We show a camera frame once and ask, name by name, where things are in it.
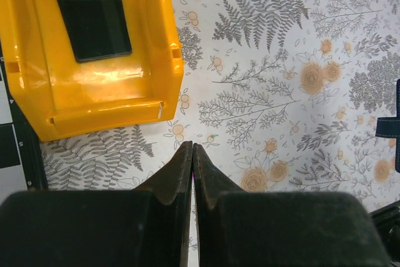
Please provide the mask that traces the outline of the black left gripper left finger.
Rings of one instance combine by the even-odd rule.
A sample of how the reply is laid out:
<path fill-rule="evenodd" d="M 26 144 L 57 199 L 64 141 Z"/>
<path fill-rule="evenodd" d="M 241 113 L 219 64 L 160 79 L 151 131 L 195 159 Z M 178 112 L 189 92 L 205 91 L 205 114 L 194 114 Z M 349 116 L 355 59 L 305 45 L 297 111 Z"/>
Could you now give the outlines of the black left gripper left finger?
<path fill-rule="evenodd" d="M 132 190 L 27 191 L 1 205 L 2 266 L 186 266 L 193 144 Z"/>

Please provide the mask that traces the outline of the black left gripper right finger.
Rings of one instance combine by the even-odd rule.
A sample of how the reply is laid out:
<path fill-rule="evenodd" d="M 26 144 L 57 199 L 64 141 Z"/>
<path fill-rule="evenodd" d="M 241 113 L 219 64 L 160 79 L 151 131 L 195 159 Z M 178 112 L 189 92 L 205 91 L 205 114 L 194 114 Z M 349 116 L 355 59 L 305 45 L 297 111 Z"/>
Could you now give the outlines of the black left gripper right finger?
<path fill-rule="evenodd" d="M 201 266 L 388 266 L 371 217 L 342 192 L 251 193 L 194 145 Z"/>

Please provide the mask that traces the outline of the blue leather card holder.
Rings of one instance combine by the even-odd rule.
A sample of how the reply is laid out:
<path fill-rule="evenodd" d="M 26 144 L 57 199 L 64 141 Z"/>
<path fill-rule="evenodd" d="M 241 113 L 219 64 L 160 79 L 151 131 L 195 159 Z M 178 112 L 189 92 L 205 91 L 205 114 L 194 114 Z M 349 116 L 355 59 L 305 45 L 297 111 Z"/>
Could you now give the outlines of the blue leather card holder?
<path fill-rule="evenodd" d="M 394 167 L 397 173 L 399 173 L 399 80 L 396 82 L 396 115 L 395 117 L 381 117 L 377 119 L 376 126 L 376 137 L 379 138 L 391 138 L 396 140 L 395 148 L 395 163 Z"/>

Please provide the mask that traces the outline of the black silver chessboard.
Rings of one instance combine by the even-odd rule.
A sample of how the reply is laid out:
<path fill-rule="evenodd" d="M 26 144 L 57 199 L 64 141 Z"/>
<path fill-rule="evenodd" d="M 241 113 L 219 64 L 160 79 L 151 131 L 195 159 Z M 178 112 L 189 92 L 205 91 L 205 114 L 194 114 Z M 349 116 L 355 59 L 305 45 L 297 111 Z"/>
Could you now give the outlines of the black silver chessboard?
<path fill-rule="evenodd" d="M 1 187 L 47 189 L 48 182 L 39 139 L 9 90 L 4 58 L 1 58 Z"/>

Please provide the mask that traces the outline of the yellow plastic bin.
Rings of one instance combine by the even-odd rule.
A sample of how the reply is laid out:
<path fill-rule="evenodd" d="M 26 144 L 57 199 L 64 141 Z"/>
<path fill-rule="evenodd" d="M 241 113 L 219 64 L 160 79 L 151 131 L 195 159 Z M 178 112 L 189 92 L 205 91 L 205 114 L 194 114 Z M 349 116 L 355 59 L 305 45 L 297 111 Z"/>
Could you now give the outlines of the yellow plastic bin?
<path fill-rule="evenodd" d="M 174 117 L 184 63 L 171 0 L 122 0 L 132 53 L 79 63 L 57 0 L 1 0 L 9 90 L 41 141 Z"/>

